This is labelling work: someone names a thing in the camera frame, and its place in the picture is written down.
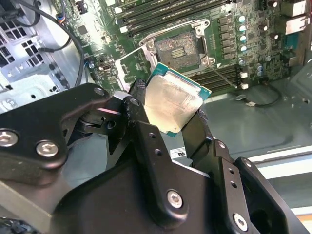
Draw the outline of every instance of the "black bracket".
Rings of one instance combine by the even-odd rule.
[[[35,185],[53,182],[67,160],[67,143],[77,120],[109,98],[105,90],[88,83],[1,114],[0,129],[16,136],[17,142],[0,147],[0,179]],[[52,143],[44,148],[45,156],[38,153],[41,142]],[[49,150],[56,154],[51,156]]]

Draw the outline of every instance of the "black wire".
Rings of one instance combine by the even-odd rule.
[[[34,7],[36,7],[37,9],[39,9],[39,6],[38,6],[38,3],[36,0],[33,0],[33,5]],[[39,20],[40,20],[40,14],[35,12],[35,20],[32,24],[25,24],[25,23],[22,23],[18,20],[15,20],[14,22],[17,23],[18,25],[22,26],[22,27],[34,27],[35,25],[37,25],[39,23]]]
[[[83,70],[84,70],[84,67],[83,67],[83,65],[84,65],[84,52],[83,52],[82,46],[81,46],[80,42],[77,40],[77,38],[65,26],[59,24],[59,22],[55,18],[53,18],[51,15],[45,13],[44,11],[41,11],[34,6],[29,5],[22,0],[12,0],[12,1],[19,3],[25,7],[33,10],[34,12],[46,17],[47,19],[51,20],[53,23],[57,24],[61,29],[63,29],[68,34],[68,36],[71,38],[71,40],[73,41],[73,43],[77,47],[78,52],[80,53],[80,64],[79,64],[79,70],[78,70],[78,75],[77,75],[77,79],[75,82],[75,86],[80,85],[81,80],[82,80]]]
[[[38,51],[40,51],[40,52],[47,52],[47,53],[53,53],[55,51],[59,51],[59,50],[64,49],[65,47],[67,47],[70,44],[71,41],[72,41],[72,39],[69,37],[68,40],[66,41],[66,43],[64,45],[62,45],[61,47],[57,48],[57,49],[42,47],[42,48],[38,48]]]
[[[266,103],[266,104],[255,104],[254,105],[254,107],[258,107],[258,108],[267,108],[267,107],[271,107],[271,106],[273,106],[274,104],[276,104],[276,103],[278,103],[281,99],[282,99],[282,97],[283,97],[283,95],[282,95],[282,93],[278,90],[278,89],[276,89],[274,86],[272,86],[272,85],[270,85],[270,84],[268,84],[268,83],[264,83],[263,85],[265,85],[266,87],[268,87],[269,89],[271,89],[272,91],[274,91],[275,93],[277,93],[277,98],[274,100],[274,101],[272,101],[272,102],[270,102],[270,103]],[[249,103],[249,102],[251,102],[247,97],[243,97],[242,99],[240,99],[241,101],[243,101],[243,102],[245,102],[245,103]]]

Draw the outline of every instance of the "silver screw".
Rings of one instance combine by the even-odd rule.
[[[248,230],[248,225],[245,219],[240,214],[235,213],[233,215],[233,219],[234,219],[235,224],[240,228],[240,230],[244,232]]]
[[[182,204],[183,204],[182,198],[176,191],[170,190],[167,193],[167,199],[173,207],[175,208],[182,207]]]
[[[53,157],[58,153],[59,148],[51,141],[43,141],[37,145],[36,151],[41,156]]]
[[[247,159],[244,159],[244,163],[245,163],[248,167],[252,167],[252,164],[251,164]]]
[[[219,141],[219,145],[221,146],[221,148],[225,149],[225,145],[222,141]]]
[[[101,95],[101,96],[104,96],[104,90],[100,89],[100,88],[94,88],[94,92]]]
[[[19,140],[18,135],[13,132],[2,130],[0,131],[0,146],[10,147],[15,145]]]

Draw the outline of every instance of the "chip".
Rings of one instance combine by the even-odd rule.
[[[77,30],[78,30],[78,32],[81,34],[81,35],[85,35],[85,34],[87,34],[88,33],[88,30],[87,30],[87,28],[86,28],[86,26],[79,26],[78,28],[77,28]]]
[[[223,57],[224,57],[224,59],[230,59],[230,58],[232,58],[232,55],[231,54],[226,54]]]
[[[200,57],[194,31],[179,34],[155,42],[160,62],[179,70],[200,64]]]
[[[253,33],[249,33],[248,34],[248,39],[253,39],[254,38],[254,34]]]
[[[222,33],[221,34],[221,38],[222,39],[227,39],[227,38],[229,38],[230,37],[230,34],[229,33]]]
[[[228,31],[229,30],[229,26],[228,25],[223,25],[220,27],[220,31],[221,32],[225,32],[225,31]]]
[[[219,23],[222,24],[226,24],[228,23],[228,18],[227,17],[221,17],[219,18]]]
[[[229,46],[231,43],[230,43],[230,40],[224,40],[222,41],[222,45],[223,46]]]
[[[231,49],[231,47],[225,47],[225,48],[223,48],[223,52],[224,53],[230,53],[232,51],[232,49]]]

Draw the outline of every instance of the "cable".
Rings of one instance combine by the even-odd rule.
[[[71,40],[73,41],[73,43],[75,44],[75,46],[77,47],[77,50],[78,52],[80,53],[80,64],[79,64],[79,70],[78,70],[78,75],[77,75],[77,79],[76,79],[76,82],[75,82],[75,86],[78,86],[80,85],[81,83],[81,80],[82,80],[82,74],[83,74],[83,65],[84,65],[84,52],[83,52],[83,49],[82,49],[82,46],[80,44],[80,42],[77,40],[77,38],[65,27],[63,26],[62,24],[59,24],[58,21],[53,18],[51,15],[45,13],[44,11],[41,11],[39,9],[37,9],[36,7],[32,6],[32,5],[29,5],[27,3],[25,3],[24,1],[22,0],[12,0],[13,2],[16,2],[16,3],[19,3],[31,10],[33,10],[34,12],[46,17],[47,19],[51,20],[53,23],[57,24],[61,29],[63,29],[67,34],[68,36],[71,38]]]
[[[39,6],[38,6],[38,3],[36,0],[33,0],[33,5],[35,8],[37,8],[39,10]],[[40,14],[35,12],[35,20],[32,24],[25,24],[25,23],[22,23],[18,20],[15,20],[14,22],[17,23],[18,25],[22,26],[22,27],[34,27],[35,25],[37,25],[39,23],[39,20],[40,20]]]
[[[277,93],[277,98],[270,102],[270,103],[266,103],[266,104],[257,104],[253,101],[250,101],[245,95],[238,95],[236,97],[236,100],[237,101],[243,101],[246,103],[247,106],[250,106],[250,107],[258,107],[258,108],[267,108],[267,107],[271,107],[273,105],[275,105],[276,103],[278,103],[281,99],[282,99],[282,93],[276,89],[274,86],[268,84],[268,83],[263,83],[263,85],[267,86],[269,89],[271,89],[272,91],[274,91],[275,93]]]
[[[38,48],[38,51],[40,52],[47,52],[47,53],[53,53],[55,51],[59,51],[64,49],[65,47],[67,47],[70,42],[72,41],[71,37],[68,38],[68,40],[66,41],[66,43],[64,45],[62,45],[60,48],[57,49],[52,49],[52,48],[46,48],[46,47],[42,47],[42,48]]]

